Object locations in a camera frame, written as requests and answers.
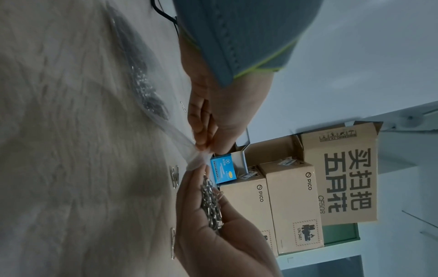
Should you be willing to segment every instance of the blue box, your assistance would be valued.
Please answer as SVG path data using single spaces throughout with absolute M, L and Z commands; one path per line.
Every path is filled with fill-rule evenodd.
M 211 158 L 210 163 L 216 184 L 228 182 L 237 178 L 231 154 L 213 157 Z

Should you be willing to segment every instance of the sleeve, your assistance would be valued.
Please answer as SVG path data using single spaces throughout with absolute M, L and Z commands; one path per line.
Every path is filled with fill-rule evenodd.
M 183 35 L 221 86 L 290 59 L 323 0 L 173 0 Z

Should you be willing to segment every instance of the plastic bag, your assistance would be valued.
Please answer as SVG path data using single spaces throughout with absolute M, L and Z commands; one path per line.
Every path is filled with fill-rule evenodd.
M 194 170 L 208 163 L 211 157 L 209 151 L 198 151 L 190 138 L 177 128 L 174 111 L 179 108 L 179 103 L 156 56 L 114 4 L 108 1 L 106 7 L 113 31 L 127 61 L 131 88 L 138 105 L 172 138 L 187 162 L 187 170 Z

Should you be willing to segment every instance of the wood grain surface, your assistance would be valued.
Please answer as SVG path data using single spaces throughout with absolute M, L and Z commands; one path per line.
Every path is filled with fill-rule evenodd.
M 149 0 L 115 3 L 187 107 L 173 24 Z M 0 276 L 185 276 L 170 258 L 175 165 L 181 179 L 100 1 L 0 0 Z

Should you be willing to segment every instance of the green box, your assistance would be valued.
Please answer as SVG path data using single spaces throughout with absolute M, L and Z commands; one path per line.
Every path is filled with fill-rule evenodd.
M 323 226 L 324 246 L 360 240 L 357 223 Z

